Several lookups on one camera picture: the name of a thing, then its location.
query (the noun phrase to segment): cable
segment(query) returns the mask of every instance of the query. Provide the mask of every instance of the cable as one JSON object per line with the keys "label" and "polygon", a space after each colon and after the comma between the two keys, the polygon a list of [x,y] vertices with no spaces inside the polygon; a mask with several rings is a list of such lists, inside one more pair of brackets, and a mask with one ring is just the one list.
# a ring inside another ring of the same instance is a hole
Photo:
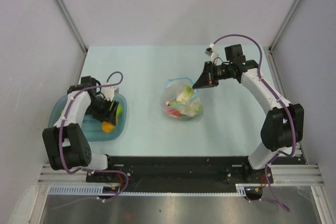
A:
{"label": "cable", "polygon": [[[114,198],[116,198],[118,195],[120,195],[122,192],[125,191],[125,189],[127,188],[127,185],[129,183],[129,179],[128,179],[128,176],[126,173],[122,172],[122,171],[119,171],[119,170],[93,170],[93,169],[87,169],[87,168],[77,168],[75,170],[70,170],[65,162],[65,158],[64,158],[64,153],[63,153],[63,146],[62,146],[62,135],[63,135],[63,128],[64,128],[64,123],[67,119],[67,116],[70,112],[70,109],[71,109],[71,106],[72,104],[74,103],[75,99],[80,95],[82,94],[83,92],[87,91],[87,90],[90,90],[90,89],[96,89],[96,88],[107,88],[107,87],[112,87],[112,86],[117,86],[119,85],[122,80],[123,80],[123,74],[119,71],[115,71],[113,72],[112,74],[109,75],[108,79],[107,79],[107,82],[110,80],[110,78],[115,75],[116,73],[120,74],[120,81],[117,82],[117,83],[114,83],[114,84],[105,84],[105,85],[98,85],[98,86],[91,86],[91,87],[86,87],[86,88],[83,88],[82,90],[80,90],[79,92],[77,92],[74,96],[73,96],[73,99],[69,102],[69,105],[67,106],[65,112],[64,112],[64,117],[62,118],[62,121],[61,121],[61,125],[60,125],[60,128],[59,128],[59,137],[58,137],[58,147],[59,147],[59,156],[60,156],[60,159],[61,159],[61,162],[62,162],[62,166],[64,168],[64,170],[68,173],[68,174],[74,174],[76,172],[78,172],[79,170],[83,170],[85,172],[95,172],[95,173],[117,173],[117,174],[122,174],[125,178],[126,178],[126,183],[125,183],[125,186],[122,188],[122,190],[120,190],[118,193],[116,193],[114,196],[112,196],[111,198],[109,199],[106,199],[106,200],[103,200],[103,202],[105,201],[110,201]],[[76,202],[79,202],[81,200],[85,200],[85,199],[93,199],[92,197],[86,197],[86,198],[82,198],[82,199],[79,199],[79,200],[75,200],[75,201],[72,201],[72,202],[69,202],[67,204],[64,204],[62,206],[59,206],[59,207],[56,207],[56,208],[53,208],[53,209],[58,209],[58,208],[61,208],[61,207],[65,207],[65,206],[68,206],[68,205],[71,205],[73,203],[76,203]]]}
{"label": "cable", "polygon": [[280,99],[280,97],[278,96],[278,94],[274,91],[274,89],[267,83],[267,81],[265,81],[262,76],[261,76],[261,73],[260,73],[260,67],[261,67],[261,63],[262,63],[262,56],[263,56],[263,53],[262,53],[262,50],[261,50],[261,47],[260,45],[258,44],[258,42],[256,42],[254,39],[252,39],[251,37],[248,37],[246,35],[242,35],[242,34],[228,34],[228,35],[225,35],[225,36],[222,36],[221,38],[218,38],[215,40],[215,42],[213,43],[214,45],[219,42],[220,40],[224,39],[224,38],[228,38],[228,37],[241,37],[241,38],[246,38],[250,41],[252,41],[258,48],[259,50],[259,64],[258,64],[258,69],[257,69],[257,72],[258,72],[258,77],[259,77],[259,80],[266,86],[266,88],[273,94],[273,96],[277,99],[277,101],[279,101],[279,103],[281,104],[281,106],[284,108],[286,114],[287,114],[287,117],[288,117],[288,120],[289,120],[289,124],[290,124],[290,129],[292,131],[292,151],[290,154],[287,154],[283,151],[279,151],[280,153],[284,154],[285,156],[290,156],[290,157],[293,157],[294,154],[295,154],[295,146],[296,146],[296,137],[295,137],[295,128],[294,128],[294,123],[293,123],[293,118],[288,110],[288,108],[286,107],[286,105],[284,104],[284,102],[282,102],[282,100]]}
{"label": "cable", "polygon": [[[96,84],[97,84],[97,86],[101,85],[100,81],[98,81],[98,80],[96,80]],[[99,91],[96,92],[96,95],[99,95],[99,94],[101,94],[101,88],[100,88]]]}
{"label": "cable", "polygon": [[217,59],[220,59],[222,63],[229,63],[228,61],[223,61],[220,57],[216,57],[216,58],[213,60],[213,62],[215,62],[215,60],[217,60]]}
{"label": "cable", "polygon": [[287,207],[285,204],[283,204],[280,199],[277,197],[277,195],[275,194],[272,186],[271,186],[271,183],[269,182],[269,179],[267,177],[267,169],[268,169],[268,166],[274,161],[276,160],[280,153],[286,155],[286,156],[290,156],[290,157],[293,157],[294,154],[295,154],[295,148],[296,148],[296,136],[295,136],[295,127],[294,127],[294,122],[293,122],[293,118],[288,110],[288,108],[286,107],[285,103],[281,100],[281,98],[278,96],[278,94],[275,92],[275,90],[263,79],[263,77],[261,76],[261,72],[260,72],[260,67],[261,67],[261,63],[262,63],[262,56],[263,56],[263,53],[262,53],[262,50],[261,50],[261,47],[260,45],[258,44],[258,42],[256,42],[254,39],[246,36],[246,35],[241,35],[241,34],[229,34],[229,35],[225,35],[225,36],[222,36],[218,39],[215,40],[215,42],[213,42],[213,44],[215,45],[217,42],[219,42],[220,40],[224,39],[224,38],[228,38],[228,37],[241,37],[241,38],[246,38],[250,41],[252,41],[258,48],[259,50],[259,64],[258,64],[258,69],[257,69],[257,73],[258,73],[258,77],[259,77],[259,80],[265,85],[265,87],[272,93],[272,95],[277,99],[277,101],[280,103],[280,105],[284,108],[286,114],[287,114],[287,117],[288,117],[288,120],[289,120],[289,124],[290,124],[290,129],[291,129],[291,132],[292,132],[292,151],[290,154],[287,154],[283,151],[279,151],[273,158],[271,158],[270,161],[268,161],[265,165],[265,178],[266,178],[266,181],[267,181],[267,184],[268,184],[268,187],[270,189],[270,191],[272,192],[274,199],[259,199],[259,200],[249,200],[249,202],[251,201],[271,201],[271,202],[277,202],[286,212],[290,212],[290,209],[289,207]]}

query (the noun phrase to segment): yellow fruit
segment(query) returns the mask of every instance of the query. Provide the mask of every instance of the yellow fruit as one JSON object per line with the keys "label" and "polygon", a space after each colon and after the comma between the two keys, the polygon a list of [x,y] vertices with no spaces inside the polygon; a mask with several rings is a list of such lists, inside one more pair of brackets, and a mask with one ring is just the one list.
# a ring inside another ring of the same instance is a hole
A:
{"label": "yellow fruit", "polygon": [[106,122],[106,121],[101,123],[101,129],[105,133],[110,133],[111,131],[113,131],[114,128],[115,128],[115,125],[113,125],[112,123],[109,123],[109,122]]}

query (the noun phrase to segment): metal floor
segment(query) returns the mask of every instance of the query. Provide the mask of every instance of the metal floor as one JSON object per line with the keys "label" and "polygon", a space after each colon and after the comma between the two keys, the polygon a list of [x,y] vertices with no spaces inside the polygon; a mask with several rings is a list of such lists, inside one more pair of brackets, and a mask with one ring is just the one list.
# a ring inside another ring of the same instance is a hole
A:
{"label": "metal floor", "polygon": [[[277,187],[275,191],[290,213],[271,202],[206,196],[122,196],[104,204],[88,199],[52,210],[82,196],[49,195],[41,223],[321,223],[310,187]],[[269,189],[263,198],[272,198]]]}

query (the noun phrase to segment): red wire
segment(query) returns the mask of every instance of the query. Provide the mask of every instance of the red wire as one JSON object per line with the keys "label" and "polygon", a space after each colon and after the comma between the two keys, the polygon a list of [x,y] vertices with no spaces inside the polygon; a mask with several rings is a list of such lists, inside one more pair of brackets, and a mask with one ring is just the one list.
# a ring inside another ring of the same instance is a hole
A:
{"label": "red wire", "polygon": [[123,184],[123,180],[122,180],[122,176],[119,174],[119,173],[117,173],[117,176],[119,177],[119,188],[121,187],[121,185]]}

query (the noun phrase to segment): plastic bag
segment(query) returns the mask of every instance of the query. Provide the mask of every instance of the plastic bag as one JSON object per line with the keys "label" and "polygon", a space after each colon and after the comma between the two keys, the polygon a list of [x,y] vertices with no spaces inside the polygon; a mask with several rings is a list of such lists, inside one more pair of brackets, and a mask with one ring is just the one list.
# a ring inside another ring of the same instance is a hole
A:
{"label": "plastic bag", "polygon": [[168,116],[191,119],[203,112],[198,90],[187,77],[168,80],[160,99],[160,105]]}

